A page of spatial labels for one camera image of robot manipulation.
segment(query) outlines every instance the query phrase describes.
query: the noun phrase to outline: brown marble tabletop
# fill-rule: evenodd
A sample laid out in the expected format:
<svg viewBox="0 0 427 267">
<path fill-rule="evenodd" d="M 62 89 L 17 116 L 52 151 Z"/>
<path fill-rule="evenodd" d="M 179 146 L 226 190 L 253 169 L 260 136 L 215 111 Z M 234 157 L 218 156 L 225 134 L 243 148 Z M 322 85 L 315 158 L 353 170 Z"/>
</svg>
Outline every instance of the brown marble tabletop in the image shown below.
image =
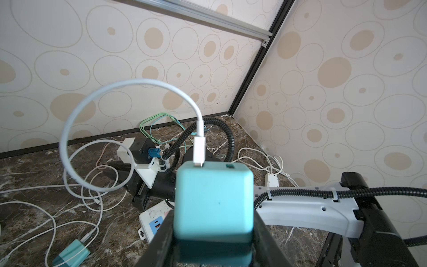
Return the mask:
<svg viewBox="0 0 427 267">
<path fill-rule="evenodd" d="M 259 147 L 248 134 L 230 116 L 221 116 L 232 129 L 236 139 L 235 155 L 241 147 Z M 169 140 L 178 135 L 181 128 L 177 125 L 166 126 L 152 131 L 160 140 Z M 132 133 L 111 139 L 123 140 L 126 137 L 142 137 L 141 133 Z M 227 153 L 227 138 L 219 127 L 213 126 L 206 132 L 208 149 L 218 158 L 225 158 Z M 83 144 L 70 145 L 69 155 Z M 78 154 L 72 161 L 76 171 L 85 176 L 98 160 L 104 144 L 95 144 Z M 109 145 L 101 164 L 119 160 L 116 155 L 117 145 Z M 243 156 L 250 156 L 260 164 L 266 166 L 263 156 L 256 152 L 245 151 Z M 264 185 L 265 171 L 253 170 L 256 185 Z M 63 166 L 59 159 L 58 149 L 45 150 L 22 156 L 0 159 L 0 190 L 23 188 L 38 185 L 59 185 L 62 181 Z M 98 186 L 112 186 L 112 181 L 98 176 L 94 184 Z M 279 175 L 280 186 L 292 186 L 282 175 Z M 80 187 L 74 188 L 80 193 Z M 124 189 L 108 193 L 103 197 L 104 209 L 114 206 L 125 194 Z M 84 267 L 111 266 L 132 267 L 147 248 L 147 242 L 141 241 L 137 230 L 140 228 L 138 221 L 139 212 L 131 205 L 132 197 L 126 193 L 124 200 L 114 209 L 105 211 L 99 225 L 99 235 L 88 247 L 91 254 L 82 263 Z M 73 220 L 85 220 L 97 223 L 99 212 L 88 210 L 80 199 L 71 196 L 64 188 L 44 188 L 27 191 L 12 192 L 0 195 L 0 202 L 25 201 L 36 204 L 54 216 L 56 224 Z M 155 205 L 160 200 L 150 201 L 148 207 Z M 52 227 L 52 221 L 40 210 L 23 204 L 7 204 L 0 206 L 0 224 L 2 227 L 0 237 L 0 258 L 4 257 L 14 247 L 26 239 Z M 287 255 L 295 267 L 312 267 L 316 264 L 327 232 L 288 226 L 268 226 L 271 234 L 277 241 L 282 251 Z M 90 225 L 71 224 L 59 228 L 55 242 L 49 253 L 48 262 L 52 260 L 74 239 L 81 239 L 92 229 Z M 8 266 L 44 266 L 44 257 L 49 246 L 52 233 L 44 234 L 20 247 L 9 259 Z"/>
</svg>

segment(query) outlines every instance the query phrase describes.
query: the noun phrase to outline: white power strip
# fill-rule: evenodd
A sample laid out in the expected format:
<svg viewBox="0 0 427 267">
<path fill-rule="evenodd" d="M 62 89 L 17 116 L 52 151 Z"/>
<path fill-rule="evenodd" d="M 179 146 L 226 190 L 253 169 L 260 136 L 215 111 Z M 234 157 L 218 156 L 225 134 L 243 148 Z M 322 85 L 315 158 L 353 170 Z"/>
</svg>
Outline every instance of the white power strip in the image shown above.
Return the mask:
<svg viewBox="0 0 427 267">
<path fill-rule="evenodd" d="M 141 228 L 138 230 L 138 235 L 141 240 L 147 239 L 150 244 L 170 210 L 171 208 L 163 200 L 139 215 Z"/>
</svg>

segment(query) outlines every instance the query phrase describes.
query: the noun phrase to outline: wall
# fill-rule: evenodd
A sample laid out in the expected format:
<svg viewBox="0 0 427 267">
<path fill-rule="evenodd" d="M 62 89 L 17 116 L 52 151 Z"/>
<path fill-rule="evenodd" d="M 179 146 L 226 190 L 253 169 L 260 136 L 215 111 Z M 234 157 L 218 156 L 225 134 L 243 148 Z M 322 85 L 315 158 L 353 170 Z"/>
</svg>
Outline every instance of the wall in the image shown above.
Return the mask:
<svg viewBox="0 0 427 267">
<path fill-rule="evenodd" d="M 236 120 L 301 186 L 427 188 L 426 19 L 425 0 L 300 1 Z M 425 198 L 378 200 L 403 238 L 427 235 Z"/>
<path fill-rule="evenodd" d="M 242 8 L 204 3 L 229 16 Z M 273 6 L 270 13 L 259 9 L 262 3 Z M 244 19 L 263 28 L 267 20 L 257 18 L 274 17 L 280 5 L 245 4 Z M 260 47 L 258 40 L 112 0 L 0 1 L 0 36 L 0 152 L 58 142 L 74 107 L 119 80 L 162 80 L 188 93 L 204 115 L 228 111 Z M 163 111 L 195 117 L 164 89 L 120 88 L 91 102 L 70 136 L 131 129 Z"/>
</svg>

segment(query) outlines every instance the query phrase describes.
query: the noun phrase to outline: black trim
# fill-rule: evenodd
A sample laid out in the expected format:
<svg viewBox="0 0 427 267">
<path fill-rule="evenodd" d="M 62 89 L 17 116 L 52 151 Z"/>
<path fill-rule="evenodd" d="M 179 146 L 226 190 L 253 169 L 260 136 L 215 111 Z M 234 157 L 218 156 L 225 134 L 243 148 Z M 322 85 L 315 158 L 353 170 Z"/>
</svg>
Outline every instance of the black trim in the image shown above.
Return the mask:
<svg viewBox="0 0 427 267">
<path fill-rule="evenodd" d="M 282 26 L 286 16 L 289 13 L 289 10 L 292 7 L 292 4 L 294 3 L 294 0 L 284 0 L 282 3 L 282 6 L 280 7 L 276 18 L 274 18 L 273 24 L 270 27 L 270 32 L 273 34 L 270 37 L 270 41 L 268 42 L 266 47 L 261 46 L 261 48 L 258 50 L 258 54 L 254 59 L 254 62 L 252 62 L 251 67 L 248 70 L 248 73 L 246 74 L 245 79 L 242 82 L 242 85 L 240 86 L 239 91 L 237 92 L 236 97 L 233 100 L 233 103 L 231 104 L 231 107 L 229 109 L 229 113 L 231 116 L 234 115 L 236 112 L 237 107 L 239 106 L 240 102 L 243 99 L 243 96 L 246 93 L 246 90 L 248 90 L 249 85 L 251 84 L 252 79 L 254 78 L 255 74 L 258 71 L 259 66 L 261 65 L 262 61 L 264 60 L 265 55 L 267 54 L 271 44 L 274 41 L 274 38 L 276 37 L 277 33 L 279 32 L 280 27 Z"/>
<path fill-rule="evenodd" d="M 215 117 L 215 116 L 221 116 L 221 115 L 227 115 L 227 114 L 228 114 L 228 112 L 226 111 L 226 112 L 220 112 L 220 113 L 206 115 L 203 117 Z M 195 120 L 197 120 L 197 117 L 179 120 L 179 121 L 182 123 L 185 123 L 185 122 L 195 121 Z M 153 125 L 152 129 L 170 126 L 170 125 L 174 125 L 174 124 L 175 123 L 173 121 L 161 123 L 161 124 L 156 124 L 156 125 Z M 129 130 L 111 132 L 111 133 L 102 134 L 102 135 L 94 135 L 94 136 L 89 136 L 89 137 L 84 137 L 84 138 L 73 139 L 73 140 L 68 141 L 68 145 L 86 143 L 86 142 L 91 142 L 91 141 L 101 139 L 101 138 L 113 137 L 113 136 L 117 136 L 117 135 L 125 135 L 125 134 L 129 134 L 129 133 L 134 133 L 134 132 L 139 132 L 139 128 L 133 128 L 133 129 L 129 129 Z M 20 156 L 23 154 L 29 154 L 29 153 L 39 152 L 39 151 L 43 151 L 43 150 L 50 150 L 50 149 L 55 149 L 55 148 L 58 148 L 58 143 L 3 152 L 3 153 L 0 153 L 0 158 L 9 158 L 9 157 L 14 157 L 14 156 Z"/>
</svg>

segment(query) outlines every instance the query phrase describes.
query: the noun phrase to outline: teal charger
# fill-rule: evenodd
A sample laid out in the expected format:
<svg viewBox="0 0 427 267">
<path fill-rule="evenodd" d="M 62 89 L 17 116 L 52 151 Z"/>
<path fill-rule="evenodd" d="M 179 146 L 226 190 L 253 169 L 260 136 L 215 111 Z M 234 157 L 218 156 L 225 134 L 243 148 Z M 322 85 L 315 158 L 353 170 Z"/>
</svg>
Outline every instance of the teal charger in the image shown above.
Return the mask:
<svg viewBox="0 0 427 267">
<path fill-rule="evenodd" d="M 174 235 L 179 240 L 252 242 L 254 175 L 241 163 L 185 162 L 176 174 Z"/>
</svg>

